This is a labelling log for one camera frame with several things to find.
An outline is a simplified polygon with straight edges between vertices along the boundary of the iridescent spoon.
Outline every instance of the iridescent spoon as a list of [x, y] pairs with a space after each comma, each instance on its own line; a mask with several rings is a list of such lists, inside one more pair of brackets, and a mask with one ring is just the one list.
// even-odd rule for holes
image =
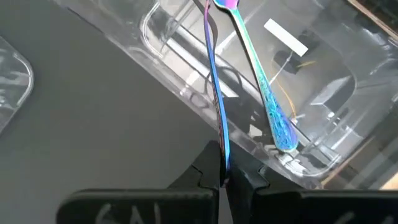
[[238, 10], [239, 0], [214, 0], [214, 3], [229, 11], [238, 27], [240, 36], [243, 39], [244, 46], [248, 52], [250, 63], [254, 74], [257, 78], [260, 93], [264, 106], [266, 107], [269, 124], [274, 138], [275, 146], [281, 151], [291, 151], [297, 148], [299, 141], [289, 119], [287, 119], [282, 108], [279, 106], [264, 70], [262, 69], [260, 60], [254, 50], [253, 44], [250, 40], [246, 26]]

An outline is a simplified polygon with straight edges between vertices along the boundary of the white label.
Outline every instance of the white label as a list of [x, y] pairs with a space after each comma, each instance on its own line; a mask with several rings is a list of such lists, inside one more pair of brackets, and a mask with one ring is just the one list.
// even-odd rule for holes
[[296, 54], [302, 57], [307, 51], [308, 47], [304, 46], [299, 40], [297, 40], [292, 34], [287, 32], [283, 27], [281, 27], [274, 20], [269, 19], [264, 25], [271, 34], [276, 36], [280, 41], [286, 44], [290, 49], [292, 49]]

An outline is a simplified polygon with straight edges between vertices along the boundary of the gray surface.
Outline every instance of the gray surface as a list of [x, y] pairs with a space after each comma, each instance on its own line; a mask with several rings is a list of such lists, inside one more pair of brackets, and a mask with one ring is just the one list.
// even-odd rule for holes
[[216, 139], [100, 32], [48, 0], [0, 0], [0, 35], [35, 72], [0, 137], [1, 223], [54, 223], [79, 189], [164, 188]]

